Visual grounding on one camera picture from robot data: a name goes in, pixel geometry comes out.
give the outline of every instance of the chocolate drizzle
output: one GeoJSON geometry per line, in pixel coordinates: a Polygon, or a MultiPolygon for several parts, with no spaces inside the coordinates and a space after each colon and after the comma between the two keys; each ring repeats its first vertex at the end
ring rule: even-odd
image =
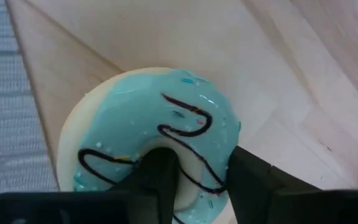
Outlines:
{"type": "Polygon", "coordinates": [[[91,156],[95,156],[98,157],[100,159],[103,159],[105,161],[109,161],[109,162],[115,162],[115,163],[120,163],[120,164],[129,164],[129,165],[134,165],[137,162],[132,162],[132,161],[127,161],[124,159],[115,159],[111,156],[108,156],[106,154],[103,154],[101,152],[98,152],[96,150],[93,149],[81,149],[78,151],[78,161],[80,162],[81,166],[83,166],[88,172],[90,172],[91,174],[95,175],[97,178],[106,181],[109,184],[116,184],[117,182],[101,175],[100,173],[96,172],[94,169],[92,169],[91,166],[89,166],[88,163],[86,163],[85,161],[85,156],[86,155],[91,155],[91,156]]]}
{"type": "MultiPolygon", "coordinates": [[[[203,127],[201,127],[200,129],[197,129],[196,131],[182,131],[176,128],[173,128],[167,124],[160,124],[157,126],[157,129],[159,131],[160,134],[162,134],[163,136],[170,138],[172,140],[174,140],[175,142],[179,143],[181,146],[187,148],[188,150],[190,150],[204,165],[205,168],[208,170],[208,172],[212,175],[212,177],[215,179],[215,181],[221,186],[219,188],[209,188],[206,186],[203,186],[201,183],[197,182],[195,179],[193,179],[192,177],[190,177],[184,170],[183,168],[181,168],[181,171],[183,172],[183,174],[185,175],[185,177],[187,179],[189,179],[193,184],[195,184],[196,186],[198,186],[200,189],[211,193],[211,194],[221,194],[226,190],[226,186],[224,184],[224,182],[218,177],[218,175],[214,172],[214,170],[212,169],[212,167],[208,164],[207,160],[200,154],[198,154],[193,148],[191,148],[187,143],[183,142],[182,140],[179,140],[175,137],[173,137],[171,134],[169,134],[168,132],[171,133],[175,133],[179,136],[183,136],[183,137],[195,137],[195,136],[199,136],[203,133],[205,133],[212,125],[212,116],[204,111],[201,110],[199,108],[197,108],[196,106],[192,106],[192,105],[188,105],[182,101],[176,100],[174,98],[171,98],[165,94],[161,94],[165,100],[167,100],[170,103],[173,103],[174,105],[180,106],[186,110],[189,110],[193,113],[196,113],[198,115],[201,115],[203,117],[206,118],[206,123],[203,127]]],[[[91,156],[95,156],[98,157],[100,159],[103,159],[105,161],[109,161],[109,162],[114,162],[114,163],[120,163],[120,164],[128,164],[128,165],[134,165],[137,163],[137,161],[133,162],[133,161],[128,161],[128,160],[124,160],[124,159],[116,159],[113,158],[111,156],[108,156],[106,154],[103,154],[101,152],[95,151],[94,149],[81,149],[78,151],[78,161],[80,162],[80,164],[84,167],[84,169],[86,169],[89,173],[95,175],[96,177],[98,177],[101,180],[106,181],[107,183],[110,183],[112,185],[116,184],[115,181],[101,175],[100,173],[96,172],[94,169],[92,169],[88,163],[86,163],[85,161],[85,156],[86,155],[91,155],[91,156]]],[[[179,223],[179,224],[185,224],[183,223],[181,220],[178,219],[178,217],[176,217],[175,215],[173,216],[173,218],[179,223]]]]}

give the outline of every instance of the wooden table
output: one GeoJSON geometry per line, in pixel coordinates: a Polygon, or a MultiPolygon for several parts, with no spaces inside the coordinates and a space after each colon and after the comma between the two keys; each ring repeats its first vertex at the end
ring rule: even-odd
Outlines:
{"type": "Polygon", "coordinates": [[[229,97],[242,147],[323,189],[358,188],[357,0],[8,3],[53,155],[96,85],[187,68],[229,97]]]}

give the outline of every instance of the donut hole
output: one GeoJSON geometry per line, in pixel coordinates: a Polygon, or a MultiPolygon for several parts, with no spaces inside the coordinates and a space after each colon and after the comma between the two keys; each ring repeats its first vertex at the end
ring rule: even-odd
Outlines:
{"type": "MultiPolygon", "coordinates": [[[[179,163],[184,172],[186,172],[195,181],[201,182],[204,172],[204,164],[187,148],[168,138],[155,138],[147,142],[141,151],[143,154],[158,148],[167,147],[176,152],[179,163]]],[[[175,197],[174,211],[184,210],[194,203],[201,189],[190,182],[186,176],[180,172],[177,186],[177,194],[175,197]]]]}

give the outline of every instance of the blue icing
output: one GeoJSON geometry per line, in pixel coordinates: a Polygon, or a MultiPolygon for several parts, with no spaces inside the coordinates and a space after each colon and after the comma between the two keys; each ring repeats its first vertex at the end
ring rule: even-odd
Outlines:
{"type": "MultiPolygon", "coordinates": [[[[168,75],[140,73],[119,80],[100,104],[80,147],[136,161],[142,154],[139,149],[146,142],[162,137],[157,130],[159,124],[184,131],[195,131],[204,126],[204,116],[167,101],[162,93],[197,106],[213,117],[211,127],[199,136],[172,135],[201,154],[218,177],[225,180],[227,162],[237,144],[241,124],[229,101],[211,82],[186,70],[173,70],[168,75]]],[[[132,169],[131,165],[110,163],[93,156],[87,156],[86,161],[94,170],[116,182],[130,174],[132,169]]],[[[76,191],[111,187],[79,164],[73,178],[76,191]]],[[[212,189],[221,187],[206,170],[201,184],[212,189]]],[[[200,190],[200,198],[176,215],[186,224],[211,223],[227,200],[227,192],[217,196],[200,190]]]]}

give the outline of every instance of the donut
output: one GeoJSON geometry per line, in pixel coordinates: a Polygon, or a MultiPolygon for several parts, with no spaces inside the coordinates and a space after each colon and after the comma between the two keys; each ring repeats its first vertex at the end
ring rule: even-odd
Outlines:
{"type": "Polygon", "coordinates": [[[188,70],[143,68],[89,92],[63,125],[61,191],[108,190],[156,147],[180,161],[173,223],[212,223],[228,201],[227,163],[241,123],[229,100],[188,70]]]}

